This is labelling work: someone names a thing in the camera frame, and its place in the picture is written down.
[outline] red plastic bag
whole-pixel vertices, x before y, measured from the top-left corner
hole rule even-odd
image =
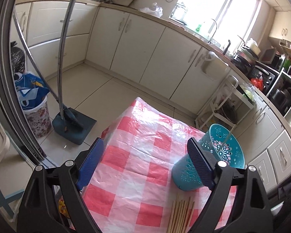
[[[260,91],[263,90],[264,85],[263,85],[263,80],[262,79],[257,79],[257,78],[251,78],[251,83],[256,86]]]

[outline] red and white checkered tablecloth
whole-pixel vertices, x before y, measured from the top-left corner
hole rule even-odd
[[[83,193],[84,201],[104,233],[167,232],[177,193],[195,201],[190,226],[202,211],[207,187],[184,192],[176,187],[171,169],[186,153],[189,138],[203,132],[158,112],[137,98],[103,134],[105,153]],[[224,226],[236,188],[232,187],[217,225]]]

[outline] countertop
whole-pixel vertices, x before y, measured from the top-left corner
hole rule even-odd
[[[25,2],[34,2],[34,1],[41,1],[41,0],[16,0],[16,4],[25,3]],[[80,2],[80,3],[92,4],[95,6],[125,11],[128,13],[135,14],[135,15],[147,18],[149,20],[158,22],[162,25],[165,25],[166,27],[169,27],[169,28],[181,33],[182,35],[190,38],[191,40],[193,40],[197,44],[201,45],[202,47],[208,49],[209,51],[215,52],[218,55],[218,57],[220,57],[225,63],[227,63],[244,81],[246,81],[247,83],[250,83],[249,79],[235,65],[233,65],[225,56],[223,56],[220,52],[213,49],[210,45],[203,42],[199,38],[195,37],[191,33],[185,31],[182,27],[179,27],[170,21],[166,21],[166,20],[151,16],[151,15],[148,15],[146,13],[143,13],[143,12],[135,10],[135,9],[131,9],[131,8],[123,7],[123,6],[118,6],[118,5],[114,5],[114,4],[99,3],[99,2],[92,1],[92,0],[76,0],[76,1]],[[276,107],[270,102],[270,100],[256,87],[255,87],[255,92],[266,102],[266,104],[270,107],[270,109],[275,113],[275,115],[280,120],[280,122],[282,123],[284,128],[287,130],[287,132],[291,138],[291,127],[289,126],[286,119],[282,116],[282,114],[278,111],[278,109],[276,109]]]

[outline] silver screw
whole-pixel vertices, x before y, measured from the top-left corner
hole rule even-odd
[[[225,161],[219,161],[218,162],[218,166],[221,166],[221,167],[226,167],[227,166],[227,163]]]
[[[43,169],[43,167],[42,167],[42,166],[40,166],[40,165],[39,165],[39,166],[36,166],[36,171],[38,171],[38,172],[39,172],[39,171],[41,171],[42,169]]]
[[[249,166],[248,168],[249,168],[249,170],[250,170],[251,172],[256,171],[256,168],[255,168],[254,166]]]
[[[68,160],[65,163],[65,166],[73,166],[74,162],[72,160]]]

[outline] window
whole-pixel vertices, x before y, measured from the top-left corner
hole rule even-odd
[[[223,49],[231,41],[233,52],[245,37],[258,8],[258,0],[178,0],[170,18],[184,24],[199,35],[210,39]]]

